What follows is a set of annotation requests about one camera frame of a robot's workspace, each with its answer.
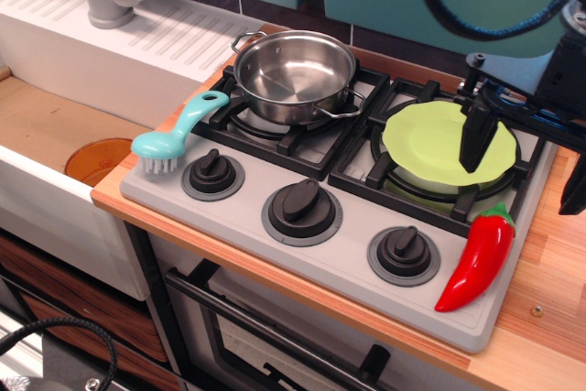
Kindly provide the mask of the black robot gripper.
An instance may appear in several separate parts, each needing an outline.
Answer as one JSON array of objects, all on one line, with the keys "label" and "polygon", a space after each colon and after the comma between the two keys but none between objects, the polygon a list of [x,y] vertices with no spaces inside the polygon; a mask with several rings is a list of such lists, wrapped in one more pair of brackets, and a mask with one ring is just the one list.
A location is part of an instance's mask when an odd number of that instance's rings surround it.
[{"label": "black robot gripper", "polygon": [[481,164],[498,123],[580,152],[562,191],[559,215],[585,211],[585,54],[550,52],[530,59],[472,53],[459,90],[460,163],[468,173]]}]

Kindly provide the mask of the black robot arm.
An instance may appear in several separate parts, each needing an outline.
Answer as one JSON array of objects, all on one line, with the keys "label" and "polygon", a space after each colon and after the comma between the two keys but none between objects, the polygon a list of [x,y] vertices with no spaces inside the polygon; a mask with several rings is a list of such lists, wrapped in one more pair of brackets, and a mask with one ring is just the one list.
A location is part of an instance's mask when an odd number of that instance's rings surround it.
[{"label": "black robot arm", "polygon": [[577,152],[559,208],[577,215],[585,211],[585,4],[570,0],[561,21],[566,30],[548,54],[467,56],[460,162],[470,173],[480,166],[499,122]]}]

